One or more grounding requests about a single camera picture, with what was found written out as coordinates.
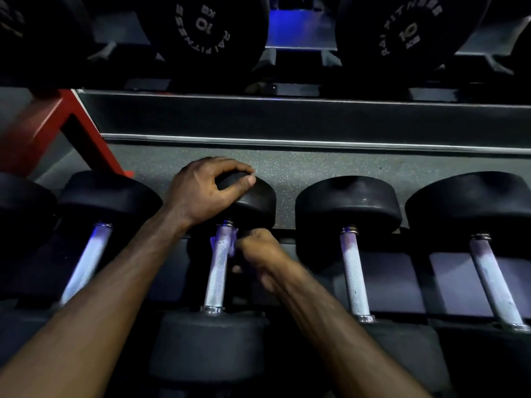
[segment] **silver dumbbell handle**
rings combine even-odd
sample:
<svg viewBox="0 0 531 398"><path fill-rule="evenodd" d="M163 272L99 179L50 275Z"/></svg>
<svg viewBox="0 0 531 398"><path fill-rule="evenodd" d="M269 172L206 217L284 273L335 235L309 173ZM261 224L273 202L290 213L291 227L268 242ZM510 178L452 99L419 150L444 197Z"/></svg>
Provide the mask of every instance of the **silver dumbbell handle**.
<svg viewBox="0 0 531 398"><path fill-rule="evenodd" d="M487 296L488 304L502 327L513 331L530 332L518 308L514 304L511 291L501 273L500 266L486 234L475 235L470 240L470 255Z"/></svg>
<svg viewBox="0 0 531 398"><path fill-rule="evenodd" d="M204 299L203 311L209 314L223 312L223 297L227 279L227 260L233 243L235 227L232 222L224 221L218 226L216 238L212 246L212 262L208 276L207 294Z"/></svg>
<svg viewBox="0 0 531 398"><path fill-rule="evenodd" d="M61 296L59 306L62 307L67 304L92 279L112 232L113 227L107 223L97 223L94 226L89 242L85 246L83 254L77 262L76 268Z"/></svg>
<svg viewBox="0 0 531 398"><path fill-rule="evenodd" d="M356 239L355 227L344 227L341 232L341 250L345 263L345 280L347 283L350 311L360 322L371 323L374 317L368 308L367 291L363 279L360 251Z"/></svg>

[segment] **red metal frame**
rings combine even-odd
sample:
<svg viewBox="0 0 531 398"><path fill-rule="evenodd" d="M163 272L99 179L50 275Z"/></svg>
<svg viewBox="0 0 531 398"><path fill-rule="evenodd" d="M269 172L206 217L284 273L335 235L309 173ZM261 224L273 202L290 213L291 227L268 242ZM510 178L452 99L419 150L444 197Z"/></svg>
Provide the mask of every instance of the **red metal frame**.
<svg viewBox="0 0 531 398"><path fill-rule="evenodd" d="M125 172L72 90L39 95L0 136L0 171L27 177L62 131L93 170Z"/></svg>

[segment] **speckled floor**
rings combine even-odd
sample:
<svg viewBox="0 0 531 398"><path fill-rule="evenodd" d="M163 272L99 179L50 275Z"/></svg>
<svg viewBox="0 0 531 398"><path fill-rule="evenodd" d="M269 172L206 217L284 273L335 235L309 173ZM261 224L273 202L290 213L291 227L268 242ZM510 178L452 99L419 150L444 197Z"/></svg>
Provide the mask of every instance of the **speckled floor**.
<svg viewBox="0 0 531 398"><path fill-rule="evenodd" d="M419 188L455 174L499 170L523 176L531 184L531 159L494 156L420 155L367 152L270 151L195 146L120 145L110 148L125 170L161 195L172 176L190 161L205 156L229 156L249 163L277 192L276 227L295 227L295 198L309 185L334 176L359 174L387 181L403 207ZM71 174L87 165L72 151L37 182L59 191ZM402 224L407 226L407 219Z"/></svg>

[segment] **person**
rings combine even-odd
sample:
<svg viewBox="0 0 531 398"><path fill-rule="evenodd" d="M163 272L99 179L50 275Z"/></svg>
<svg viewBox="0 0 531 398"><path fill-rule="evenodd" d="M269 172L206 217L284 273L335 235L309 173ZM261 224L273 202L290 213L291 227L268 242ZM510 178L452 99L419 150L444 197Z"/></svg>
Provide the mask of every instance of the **person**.
<svg viewBox="0 0 531 398"><path fill-rule="evenodd" d="M219 191L214 179L249 173ZM229 158L190 163L171 181L163 207L131 242L0 370L9 398L103 396L142 301L177 241L227 208L256 182L254 170ZM260 281L295 318L326 364L335 391L350 397L427 397L355 319L286 254L265 229L237 241Z"/></svg>

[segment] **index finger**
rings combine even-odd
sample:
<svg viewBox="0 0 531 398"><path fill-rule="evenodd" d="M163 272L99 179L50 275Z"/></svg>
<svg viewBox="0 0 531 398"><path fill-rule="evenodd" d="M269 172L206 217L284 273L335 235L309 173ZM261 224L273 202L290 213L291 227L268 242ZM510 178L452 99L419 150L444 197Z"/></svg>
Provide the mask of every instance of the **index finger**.
<svg viewBox="0 0 531 398"><path fill-rule="evenodd" d="M206 167L214 177L222 173L237 170L239 172L254 173L254 169L247 163L239 162L235 159L211 160L206 163Z"/></svg>

